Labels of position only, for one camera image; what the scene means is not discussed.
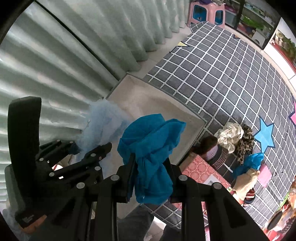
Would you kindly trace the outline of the grey storage box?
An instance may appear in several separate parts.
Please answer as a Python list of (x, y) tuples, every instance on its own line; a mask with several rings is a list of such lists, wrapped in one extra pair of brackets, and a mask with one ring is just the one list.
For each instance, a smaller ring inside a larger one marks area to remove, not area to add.
[(175, 118), (185, 122), (180, 142), (169, 156), (174, 165), (184, 158), (206, 123), (175, 97), (129, 74), (119, 81), (106, 99), (125, 111), (132, 121), (144, 115), (160, 113), (165, 120)]

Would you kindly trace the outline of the pink and black slipper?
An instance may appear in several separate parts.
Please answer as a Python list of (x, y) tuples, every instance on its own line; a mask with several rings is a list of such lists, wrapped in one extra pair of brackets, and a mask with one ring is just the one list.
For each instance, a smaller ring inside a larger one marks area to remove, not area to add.
[(248, 205), (252, 204), (255, 200), (255, 196), (256, 194), (254, 188), (250, 189), (243, 200), (242, 206), (247, 207)]

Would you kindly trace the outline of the glass shelf cabinet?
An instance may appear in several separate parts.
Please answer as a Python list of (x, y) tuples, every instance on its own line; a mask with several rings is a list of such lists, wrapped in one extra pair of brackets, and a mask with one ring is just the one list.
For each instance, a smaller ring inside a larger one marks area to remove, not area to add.
[(280, 22), (279, 13), (267, 1), (224, 1), (225, 23), (264, 49)]

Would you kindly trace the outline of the pale green curtain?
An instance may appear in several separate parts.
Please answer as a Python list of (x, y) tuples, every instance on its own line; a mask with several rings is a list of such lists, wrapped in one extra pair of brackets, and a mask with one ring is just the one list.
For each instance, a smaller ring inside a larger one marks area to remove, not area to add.
[(12, 100), (42, 99), (40, 142), (75, 140), (89, 106), (187, 22), (188, 1), (33, 1), (1, 42), (1, 170)]

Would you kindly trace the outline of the grey checkered bed sheet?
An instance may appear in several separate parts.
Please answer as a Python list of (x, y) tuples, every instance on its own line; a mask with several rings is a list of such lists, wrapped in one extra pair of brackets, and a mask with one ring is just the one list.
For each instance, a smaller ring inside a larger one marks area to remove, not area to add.
[(248, 214), (263, 226), (287, 194), (295, 176), (294, 98), (269, 61), (226, 29), (203, 22), (191, 26), (184, 46), (168, 52), (144, 77), (201, 116), (200, 137), (215, 134), (228, 122), (266, 132), (271, 142), (264, 163), (272, 178), (255, 185)]

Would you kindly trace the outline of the white dotted scrunchie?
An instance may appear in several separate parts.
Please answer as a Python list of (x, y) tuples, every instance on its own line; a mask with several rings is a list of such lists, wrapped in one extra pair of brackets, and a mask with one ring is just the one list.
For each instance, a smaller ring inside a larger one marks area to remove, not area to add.
[(244, 130), (240, 124), (227, 122), (223, 128), (217, 130), (214, 137), (217, 138), (218, 144), (226, 148), (231, 154), (235, 151), (236, 145), (243, 134)]

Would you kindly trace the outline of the leopard print scrunchie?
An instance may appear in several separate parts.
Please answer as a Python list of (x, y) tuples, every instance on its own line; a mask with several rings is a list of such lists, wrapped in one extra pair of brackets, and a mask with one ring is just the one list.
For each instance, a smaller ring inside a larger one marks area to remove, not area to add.
[(242, 138), (238, 141), (234, 153), (236, 154), (237, 161), (240, 165), (243, 165), (244, 158), (246, 155), (251, 155), (254, 148), (254, 136), (252, 129), (246, 125), (242, 125), (243, 135)]

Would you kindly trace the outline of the red patterned cardboard box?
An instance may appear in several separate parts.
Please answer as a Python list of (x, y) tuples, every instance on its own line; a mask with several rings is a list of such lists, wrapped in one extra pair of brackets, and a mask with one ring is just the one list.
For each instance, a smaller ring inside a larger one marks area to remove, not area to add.
[(180, 165), (180, 170), (183, 175), (191, 177), (198, 183), (212, 185), (214, 182), (219, 182), (226, 189), (230, 188), (230, 184), (212, 166), (195, 153), (190, 153), (186, 157)]

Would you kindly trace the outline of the pink plastic stool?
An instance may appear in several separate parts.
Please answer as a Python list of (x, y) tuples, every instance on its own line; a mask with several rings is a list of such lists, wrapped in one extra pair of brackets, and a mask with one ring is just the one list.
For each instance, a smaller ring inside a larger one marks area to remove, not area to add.
[(224, 1), (191, 1), (187, 26), (201, 22), (209, 22), (218, 27), (225, 28)]

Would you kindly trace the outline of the pink sponge block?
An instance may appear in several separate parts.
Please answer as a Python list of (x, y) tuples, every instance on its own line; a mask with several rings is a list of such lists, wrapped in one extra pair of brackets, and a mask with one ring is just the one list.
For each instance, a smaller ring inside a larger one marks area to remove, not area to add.
[(259, 171), (260, 171), (260, 174), (258, 176), (257, 181), (260, 183), (262, 187), (266, 188), (272, 178), (272, 173), (270, 172), (266, 164), (262, 164), (260, 166)]

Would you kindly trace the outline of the light blue fluffy cloth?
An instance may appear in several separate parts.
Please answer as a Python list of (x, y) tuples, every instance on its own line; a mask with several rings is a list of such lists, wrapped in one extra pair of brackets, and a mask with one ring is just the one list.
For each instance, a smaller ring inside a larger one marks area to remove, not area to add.
[(88, 124), (76, 142), (80, 160), (97, 146), (116, 141), (131, 123), (125, 111), (106, 99), (91, 104), (87, 120)]

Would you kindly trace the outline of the beige plush toy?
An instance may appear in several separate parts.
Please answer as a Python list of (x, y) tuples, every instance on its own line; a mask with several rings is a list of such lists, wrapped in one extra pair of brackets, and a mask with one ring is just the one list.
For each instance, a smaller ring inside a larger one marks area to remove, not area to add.
[(239, 175), (236, 178), (236, 182), (232, 188), (232, 190), (235, 192), (233, 197), (237, 201), (243, 201), (247, 193), (255, 186), (259, 175), (260, 171), (253, 168), (250, 168), (246, 173)]

